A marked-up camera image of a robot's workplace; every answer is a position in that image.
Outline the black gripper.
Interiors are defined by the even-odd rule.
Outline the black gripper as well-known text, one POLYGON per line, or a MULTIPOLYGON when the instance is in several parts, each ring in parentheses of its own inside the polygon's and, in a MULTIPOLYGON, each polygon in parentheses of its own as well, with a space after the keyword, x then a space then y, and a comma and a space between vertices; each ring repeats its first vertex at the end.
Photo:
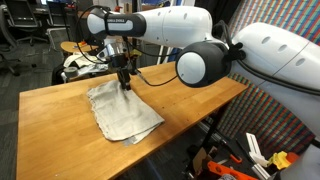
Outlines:
POLYGON ((123 90, 130 90, 130 75, 127 68, 127 58, 124 54, 111 57, 112 66, 117 70, 118 79, 123 90))

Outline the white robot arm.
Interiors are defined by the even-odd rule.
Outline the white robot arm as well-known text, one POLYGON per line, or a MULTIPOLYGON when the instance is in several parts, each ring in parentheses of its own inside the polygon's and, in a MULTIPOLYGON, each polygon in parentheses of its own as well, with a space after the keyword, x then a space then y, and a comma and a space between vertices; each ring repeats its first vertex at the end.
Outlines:
POLYGON ((288 108, 315 138, 297 161, 272 180, 320 180, 320 46, 288 30, 256 22, 223 40, 200 7, 171 6, 132 14, 93 9, 87 25, 97 39, 134 37, 175 47, 178 79, 208 86, 231 72, 248 78, 288 108))

